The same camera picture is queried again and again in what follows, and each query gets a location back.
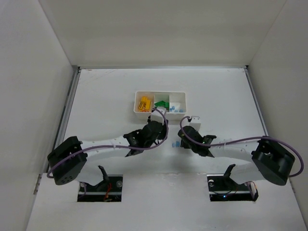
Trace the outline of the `green lego brick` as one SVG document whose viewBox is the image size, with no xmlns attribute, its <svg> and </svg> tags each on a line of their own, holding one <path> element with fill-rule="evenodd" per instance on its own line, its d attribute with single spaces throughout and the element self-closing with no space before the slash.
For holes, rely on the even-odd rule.
<svg viewBox="0 0 308 231">
<path fill-rule="evenodd" d="M 167 110 L 169 110 L 169 102 L 167 102 L 167 101 L 158 101 L 158 102 L 155 102 L 154 103 L 154 106 L 155 107 L 164 107 L 164 108 L 166 108 Z"/>
</svg>

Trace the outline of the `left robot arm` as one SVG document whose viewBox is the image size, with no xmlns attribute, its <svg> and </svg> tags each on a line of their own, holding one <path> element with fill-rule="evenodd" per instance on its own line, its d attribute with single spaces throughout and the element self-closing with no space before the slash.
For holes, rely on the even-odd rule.
<svg viewBox="0 0 308 231">
<path fill-rule="evenodd" d="M 168 121 L 149 121 L 142 129 L 104 141 L 80 141 L 76 136 L 67 138 L 47 156 L 49 179 L 56 185 L 78 180 L 92 186 L 102 182 L 95 174 L 102 173 L 97 166 L 90 173 L 89 163 L 111 157 L 129 157 L 161 145 L 168 134 Z"/>
</svg>

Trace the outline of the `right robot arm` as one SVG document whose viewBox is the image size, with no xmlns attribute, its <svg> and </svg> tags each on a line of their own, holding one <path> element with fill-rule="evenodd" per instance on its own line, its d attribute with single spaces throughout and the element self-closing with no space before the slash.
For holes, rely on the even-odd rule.
<svg viewBox="0 0 308 231">
<path fill-rule="evenodd" d="M 178 131 L 181 146 L 202 157 L 226 157 L 245 161 L 231 163 L 224 173 L 237 184 L 267 180 L 275 185 L 287 183 L 295 157 L 277 141 L 263 136 L 255 141 L 223 141 L 215 135 L 201 136 L 192 126 Z"/>
</svg>

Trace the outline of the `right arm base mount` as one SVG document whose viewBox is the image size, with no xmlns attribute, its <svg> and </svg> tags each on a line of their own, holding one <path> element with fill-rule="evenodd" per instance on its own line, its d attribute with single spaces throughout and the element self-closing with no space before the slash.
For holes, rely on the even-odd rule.
<svg viewBox="0 0 308 231">
<path fill-rule="evenodd" d="M 209 199 L 211 202 L 257 201 L 259 193 L 253 181 L 238 184 L 230 178 L 234 167 L 235 164 L 228 166 L 224 174 L 207 175 Z"/>
</svg>

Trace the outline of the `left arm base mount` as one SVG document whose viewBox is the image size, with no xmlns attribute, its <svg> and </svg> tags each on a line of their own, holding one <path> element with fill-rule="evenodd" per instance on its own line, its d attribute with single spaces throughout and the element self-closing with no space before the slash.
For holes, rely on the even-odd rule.
<svg viewBox="0 0 308 231">
<path fill-rule="evenodd" d="M 123 176 L 108 175 L 103 166 L 98 166 L 101 181 L 92 186 L 82 182 L 79 186 L 77 202 L 121 202 Z"/>
</svg>

